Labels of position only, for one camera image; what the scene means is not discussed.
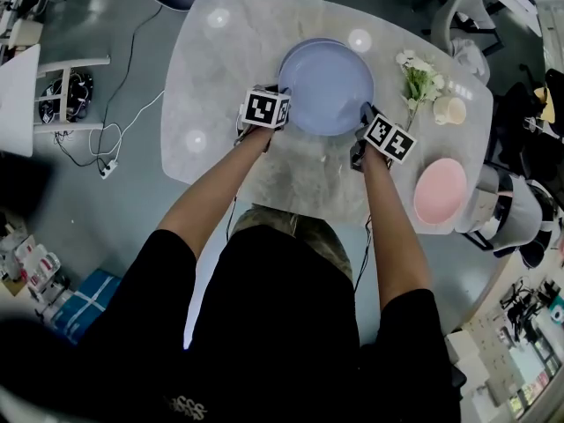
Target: power outlet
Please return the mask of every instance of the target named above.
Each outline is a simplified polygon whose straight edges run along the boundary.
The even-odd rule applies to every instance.
[[[111,160],[106,167],[102,169],[100,175],[102,176],[102,180],[106,180],[110,174],[114,172],[117,168],[117,161]]]

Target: floor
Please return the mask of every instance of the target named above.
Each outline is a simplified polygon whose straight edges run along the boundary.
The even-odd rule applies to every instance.
[[[329,0],[352,6],[387,19],[414,33],[430,27],[437,4],[414,13],[415,0]],[[111,56],[109,66],[92,69],[95,82],[89,120],[99,121],[109,96],[122,81],[130,56],[135,27],[159,6],[153,0],[68,0],[50,5],[41,39],[41,61],[74,57]],[[122,127],[137,111],[164,87],[168,61],[185,13],[163,9],[159,16],[138,33],[130,75],[113,101],[108,122]],[[512,41],[489,58],[491,88],[505,93],[523,75],[517,69],[526,62],[542,77],[542,45],[527,28],[519,26],[506,11],[495,17],[502,36]],[[35,156],[56,166],[42,207],[31,228],[37,238],[57,253],[64,269],[79,284],[94,269],[101,267],[122,276],[148,234],[175,199],[187,188],[164,175],[160,163],[160,106],[158,101],[146,110],[128,131],[122,146],[119,167],[102,181],[95,166],[76,167],[54,145],[51,136],[36,137]],[[111,147],[115,135],[107,133],[102,149]],[[80,162],[89,161],[88,136],[74,132],[65,147]],[[235,215],[247,204],[237,204]],[[366,234],[362,227],[334,226],[358,274]],[[225,245],[226,219],[222,221],[206,247],[198,265],[197,289],[187,335],[197,314],[207,279]],[[475,249],[462,236],[420,236],[434,274],[434,291],[445,331],[462,322],[494,273],[497,260]],[[166,290],[167,278],[162,278]],[[379,304],[375,278],[375,260],[371,252],[367,272],[356,296],[357,320],[363,343],[373,341],[379,325]]]

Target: blue plate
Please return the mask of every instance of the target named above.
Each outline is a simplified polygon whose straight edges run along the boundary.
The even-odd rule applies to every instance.
[[[282,63],[278,89],[290,89],[290,121],[313,135],[336,136],[357,128],[360,107],[372,102],[374,80],[364,61],[344,44],[304,41]]]

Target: pink bowl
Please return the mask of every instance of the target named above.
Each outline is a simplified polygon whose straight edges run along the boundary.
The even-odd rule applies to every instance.
[[[440,159],[429,166],[415,187],[413,205],[421,221],[442,224],[452,218],[466,197],[466,173],[458,161]]]

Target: white mug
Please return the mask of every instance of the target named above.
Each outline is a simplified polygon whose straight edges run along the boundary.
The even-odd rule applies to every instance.
[[[439,125],[461,124],[466,119],[466,106],[458,97],[439,97],[433,104],[434,120]]]

